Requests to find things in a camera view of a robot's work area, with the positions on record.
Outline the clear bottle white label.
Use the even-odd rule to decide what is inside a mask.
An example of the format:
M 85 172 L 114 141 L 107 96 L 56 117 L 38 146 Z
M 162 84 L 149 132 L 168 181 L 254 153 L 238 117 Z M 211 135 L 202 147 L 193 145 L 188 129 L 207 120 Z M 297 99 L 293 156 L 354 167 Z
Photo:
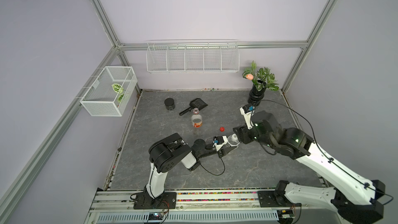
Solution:
M 238 136 L 236 134 L 232 134 L 227 138 L 227 146 L 231 148 L 237 148 L 240 144 L 238 140 Z

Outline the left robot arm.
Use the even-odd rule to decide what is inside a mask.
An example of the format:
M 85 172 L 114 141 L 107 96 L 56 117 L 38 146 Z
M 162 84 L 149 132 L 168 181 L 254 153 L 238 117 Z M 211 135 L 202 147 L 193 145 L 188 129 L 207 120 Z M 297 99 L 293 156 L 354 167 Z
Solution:
M 217 155 L 220 159 L 236 149 L 240 144 L 238 136 L 216 136 L 211 142 L 202 139 L 189 146 L 178 133 L 174 133 L 149 148 L 151 172 L 146 185 L 146 193 L 153 199 L 164 193 L 168 172 L 180 162 L 189 171 L 201 165 L 201 158 Z

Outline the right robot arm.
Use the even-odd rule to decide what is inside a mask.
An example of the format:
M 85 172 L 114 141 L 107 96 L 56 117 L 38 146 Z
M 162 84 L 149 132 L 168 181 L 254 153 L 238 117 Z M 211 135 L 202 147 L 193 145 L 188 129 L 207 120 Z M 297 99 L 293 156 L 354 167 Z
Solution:
M 284 129 L 273 114 L 243 106 L 245 125 L 233 129 L 240 143 L 258 142 L 315 171 L 331 187 L 300 186 L 281 180 L 274 190 L 277 204 L 308 204 L 334 211 L 351 224 L 374 224 L 383 219 L 385 185 L 353 172 L 297 128 Z

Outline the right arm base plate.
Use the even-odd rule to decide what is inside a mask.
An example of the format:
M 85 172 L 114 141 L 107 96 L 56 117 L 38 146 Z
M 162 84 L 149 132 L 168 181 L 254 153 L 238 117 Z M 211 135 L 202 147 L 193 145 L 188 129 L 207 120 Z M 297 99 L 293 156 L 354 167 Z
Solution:
M 275 191 L 270 190 L 262 190 L 258 191 L 258 201 L 260 207 L 301 207 L 301 203 L 292 203 L 290 202 L 285 195 L 280 194 Z

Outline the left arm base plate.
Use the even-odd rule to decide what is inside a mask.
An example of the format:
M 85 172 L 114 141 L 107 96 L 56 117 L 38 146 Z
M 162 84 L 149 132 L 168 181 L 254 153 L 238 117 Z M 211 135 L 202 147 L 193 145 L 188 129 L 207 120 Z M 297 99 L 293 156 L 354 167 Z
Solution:
M 165 192 L 157 198 L 152 198 L 147 192 L 139 192 L 135 196 L 134 209 L 175 209 L 177 193 Z

